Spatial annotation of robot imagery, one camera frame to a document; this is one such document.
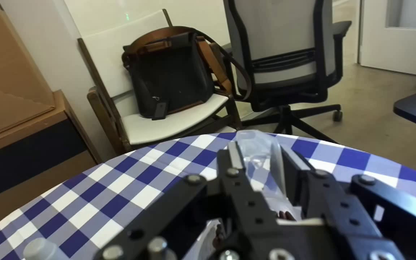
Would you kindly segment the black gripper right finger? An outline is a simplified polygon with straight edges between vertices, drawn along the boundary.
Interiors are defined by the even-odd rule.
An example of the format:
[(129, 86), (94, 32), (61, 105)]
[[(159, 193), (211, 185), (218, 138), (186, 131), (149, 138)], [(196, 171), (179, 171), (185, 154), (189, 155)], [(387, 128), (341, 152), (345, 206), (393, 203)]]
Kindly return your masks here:
[(387, 242), (360, 200), (292, 149), (279, 149), (279, 187), (303, 222), (321, 220), (339, 260), (383, 260)]

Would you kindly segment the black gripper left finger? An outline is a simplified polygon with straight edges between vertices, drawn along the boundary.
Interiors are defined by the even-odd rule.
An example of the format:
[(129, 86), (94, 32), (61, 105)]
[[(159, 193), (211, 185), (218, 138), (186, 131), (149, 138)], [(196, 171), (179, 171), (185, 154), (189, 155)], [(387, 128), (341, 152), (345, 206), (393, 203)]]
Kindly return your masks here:
[(237, 142), (218, 155), (218, 183), (231, 232), (221, 240), (218, 260), (286, 260), (280, 248), (276, 213), (250, 185)]

